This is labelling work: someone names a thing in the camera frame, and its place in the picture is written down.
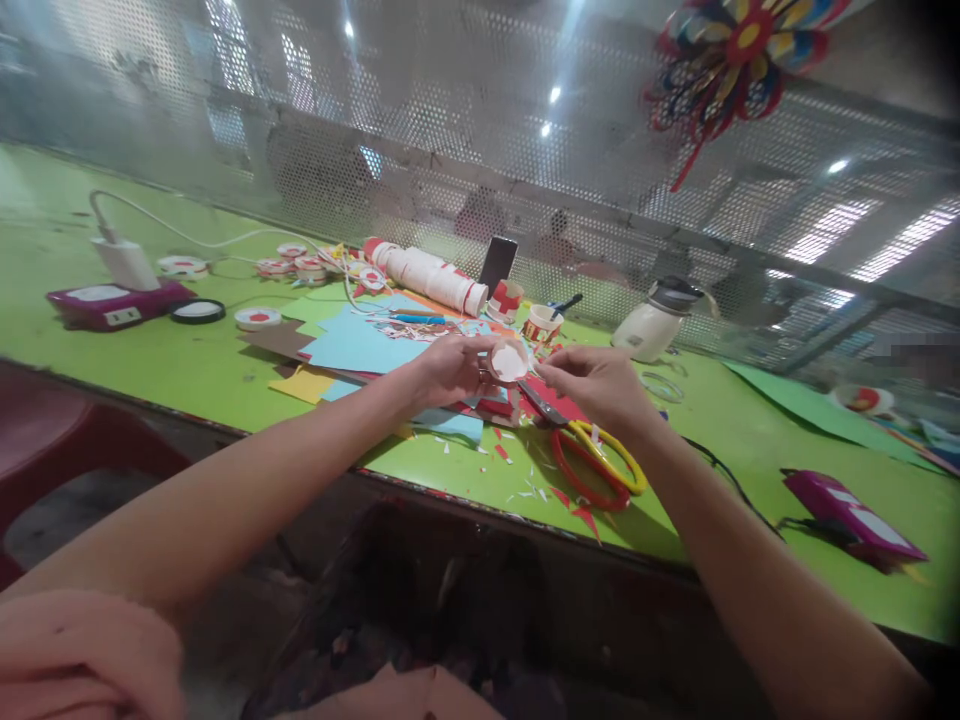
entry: plastic stool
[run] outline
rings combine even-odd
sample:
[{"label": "plastic stool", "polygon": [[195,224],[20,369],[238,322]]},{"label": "plastic stool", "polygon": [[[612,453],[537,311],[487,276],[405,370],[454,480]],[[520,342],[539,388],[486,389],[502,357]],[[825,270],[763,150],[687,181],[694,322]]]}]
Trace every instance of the plastic stool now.
[{"label": "plastic stool", "polygon": [[0,590],[23,575],[2,539],[40,498],[101,468],[166,479],[189,466],[138,417],[0,364]]}]

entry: scissors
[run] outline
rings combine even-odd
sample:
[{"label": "scissors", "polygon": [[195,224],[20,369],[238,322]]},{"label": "scissors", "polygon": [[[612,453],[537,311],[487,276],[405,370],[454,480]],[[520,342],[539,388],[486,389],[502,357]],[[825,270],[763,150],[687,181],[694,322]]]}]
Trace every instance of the scissors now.
[{"label": "scissors", "polygon": [[[630,493],[640,494],[647,489],[647,478],[637,465],[637,461],[620,442],[603,430],[599,431],[599,436],[603,438],[607,447],[612,448],[623,458],[627,467],[630,468],[632,478],[625,477],[611,462],[600,452],[593,444],[590,436],[594,427],[582,420],[568,420],[556,408],[550,405],[546,400],[540,397],[539,393],[530,387],[525,380],[519,382],[520,389],[523,390],[530,402],[537,408],[540,415],[548,425],[553,428],[550,435],[550,444],[553,446],[553,454],[557,459],[557,464],[566,475],[570,484],[576,488],[591,505],[606,510],[608,512],[621,512],[630,504]],[[577,477],[576,472],[567,462],[564,454],[564,446],[580,456],[590,467],[592,467],[604,482],[613,490],[615,497],[605,497],[590,489],[583,481]]]}]

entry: red scissors handle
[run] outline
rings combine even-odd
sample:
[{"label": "red scissors handle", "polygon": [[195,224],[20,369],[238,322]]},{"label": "red scissors handle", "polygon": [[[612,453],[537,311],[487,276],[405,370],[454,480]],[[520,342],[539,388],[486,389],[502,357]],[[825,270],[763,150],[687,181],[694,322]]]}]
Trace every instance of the red scissors handle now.
[{"label": "red scissors handle", "polygon": [[[607,512],[621,512],[627,509],[627,506],[630,504],[630,491],[627,490],[626,486],[617,480],[617,478],[610,475],[607,469],[593,457],[590,451],[583,447],[575,437],[558,428],[551,434],[550,444],[553,445],[553,454],[556,456],[557,464],[560,465],[563,474],[567,476],[567,480],[570,481],[570,484],[573,485],[576,491],[583,495],[591,505],[600,510],[606,510]],[[610,489],[613,490],[616,497],[604,497],[581,482],[573,468],[570,467],[570,463],[567,462],[566,455],[563,452],[564,445],[577,453],[581,459],[585,460],[587,464],[603,478],[604,482],[610,486]]]}]

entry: light blue paper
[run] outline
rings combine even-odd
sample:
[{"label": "light blue paper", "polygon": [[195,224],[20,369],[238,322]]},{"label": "light blue paper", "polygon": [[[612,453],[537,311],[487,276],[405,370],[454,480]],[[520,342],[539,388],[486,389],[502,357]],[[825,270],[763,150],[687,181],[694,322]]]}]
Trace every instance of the light blue paper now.
[{"label": "light blue paper", "polygon": [[[324,400],[333,402],[350,393],[356,392],[363,385],[351,380],[337,380],[322,395]],[[483,437],[483,420],[480,418],[469,417],[461,413],[455,413],[444,408],[433,408],[426,410],[413,419],[415,425],[431,430],[442,435],[461,435],[474,445],[479,445]]]},{"label": "light blue paper", "polygon": [[[408,298],[404,299],[403,306],[428,310]],[[344,307],[336,317],[317,323],[325,334],[301,352],[309,355],[310,364],[317,367],[382,375],[410,362],[429,347],[425,342],[389,338],[369,320],[370,316],[358,315],[351,312],[350,307]],[[473,323],[472,327],[479,328],[481,335],[492,333],[487,323]]]}]

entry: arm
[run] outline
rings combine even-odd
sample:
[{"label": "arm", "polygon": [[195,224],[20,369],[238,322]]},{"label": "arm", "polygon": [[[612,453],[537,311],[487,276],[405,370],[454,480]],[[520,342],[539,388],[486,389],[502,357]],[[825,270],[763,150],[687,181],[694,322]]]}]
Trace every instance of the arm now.
[{"label": "arm", "polygon": [[483,394],[477,353],[494,340],[444,338],[362,390],[206,458],[90,528],[0,601],[79,588],[122,595],[182,619],[403,422],[426,407]]},{"label": "arm", "polygon": [[724,626],[781,717],[895,718],[928,687],[659,417],[620,351],[573,347],[540,368],[637,458]]}]

